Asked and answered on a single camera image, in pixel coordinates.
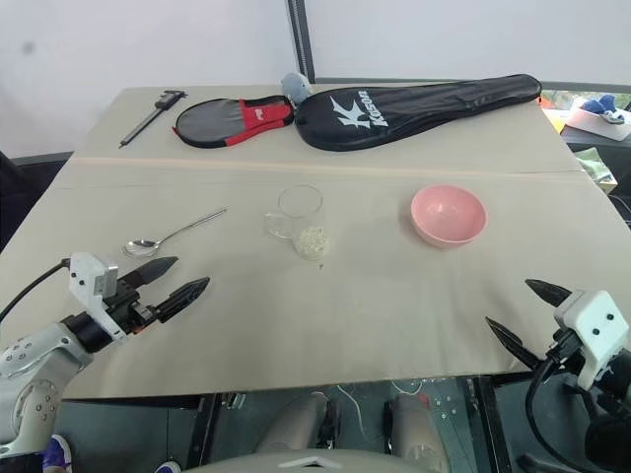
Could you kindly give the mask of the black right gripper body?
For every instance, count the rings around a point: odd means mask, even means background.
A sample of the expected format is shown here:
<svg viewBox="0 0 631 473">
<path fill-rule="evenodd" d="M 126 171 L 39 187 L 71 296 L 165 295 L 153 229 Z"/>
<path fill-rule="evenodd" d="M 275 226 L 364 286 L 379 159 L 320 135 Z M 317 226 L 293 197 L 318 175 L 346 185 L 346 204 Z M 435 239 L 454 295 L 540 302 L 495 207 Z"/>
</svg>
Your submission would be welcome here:
<svg viewBox="0 0 631 473">
<path fill-rule="evenodd" d="M 548 368 L 543 379 L 548 380 L 553 374 L 561 371 L 578 375 L 585 364 L 582 354 L 583 342 L 570 328 L 559 328 L 553 334 L 554 344 L 545 354 Z"/>
</svg>

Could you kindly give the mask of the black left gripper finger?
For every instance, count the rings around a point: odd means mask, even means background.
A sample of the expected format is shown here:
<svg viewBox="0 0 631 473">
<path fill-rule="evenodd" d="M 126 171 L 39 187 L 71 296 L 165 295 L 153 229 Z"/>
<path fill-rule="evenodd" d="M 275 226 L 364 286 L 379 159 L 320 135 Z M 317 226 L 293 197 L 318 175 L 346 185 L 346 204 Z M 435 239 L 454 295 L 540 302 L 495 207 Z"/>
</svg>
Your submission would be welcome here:
<svg viewBox="0 0 631 473">
<path fill-rule="evenodd" d="M 203 294 L 209 283 L 210 278 L 203 277 L 179 287 L 156 306 L 156 318 L 161 323 L 167 322 L 192 305 Z"/>
<path fill-rule="evenodd" d="M 122 276 L 121 289 L 128 292 L 147 286 L 164 276 L 177 262 L 176 256 L 152 259 Z"/>
</svg>

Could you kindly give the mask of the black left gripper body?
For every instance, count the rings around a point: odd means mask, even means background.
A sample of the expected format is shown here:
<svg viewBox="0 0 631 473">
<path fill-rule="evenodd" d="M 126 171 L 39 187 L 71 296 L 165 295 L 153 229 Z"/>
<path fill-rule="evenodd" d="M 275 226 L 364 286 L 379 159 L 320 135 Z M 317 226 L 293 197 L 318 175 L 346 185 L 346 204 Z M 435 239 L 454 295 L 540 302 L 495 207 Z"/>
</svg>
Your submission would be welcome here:
<svg viewBox="0 0 631 473">
<path fill-rule="evenodd" d="M 142 277 L 120 278 L 114 295 L 104 299 L 106 313 L 127 335 L 138 334 L 159 319 L 155 306 L 140 301 L 138 289 L 145 285 Z"/>
</svg>

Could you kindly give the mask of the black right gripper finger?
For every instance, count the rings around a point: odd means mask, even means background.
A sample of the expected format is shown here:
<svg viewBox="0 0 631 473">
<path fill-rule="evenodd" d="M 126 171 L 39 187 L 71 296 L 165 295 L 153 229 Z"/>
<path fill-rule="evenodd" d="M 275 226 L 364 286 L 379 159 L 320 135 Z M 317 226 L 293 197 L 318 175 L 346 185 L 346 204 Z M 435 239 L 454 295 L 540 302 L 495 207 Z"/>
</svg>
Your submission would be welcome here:
<svg viewBox="0 0 631 473">
<path fill-rule="evenodd" d="M 538 297 L 554 307 L 560 306 L 572 294 L 566 288 L 538 279 L 525 279 L 525 283 Z"/>
<path fill-rule="evenodd" d="M 527 368 L 536 371 L 544 365 L 544 360 L 529 350 L 513 331 L 492 318 L 486 317 L 485 320 L 502 346 Z"/>
</svg>

